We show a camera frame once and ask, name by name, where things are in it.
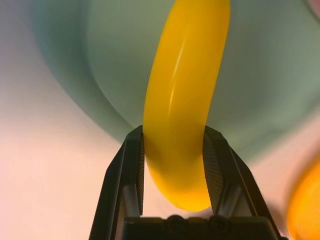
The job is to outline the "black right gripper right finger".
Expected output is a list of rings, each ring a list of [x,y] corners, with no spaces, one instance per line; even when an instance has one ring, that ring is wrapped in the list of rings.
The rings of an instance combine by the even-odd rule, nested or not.
[[[281,240],[252,172],[217,130],[205,127],[202,158],[217,240]]]

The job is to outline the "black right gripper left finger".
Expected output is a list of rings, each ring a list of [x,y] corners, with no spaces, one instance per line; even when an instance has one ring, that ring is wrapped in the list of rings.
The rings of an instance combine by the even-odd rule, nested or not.
[[[145,151],[143,126],[126,136],[103,179],[89,239],[114,240],[120,211],[125,217],[143,214]]]

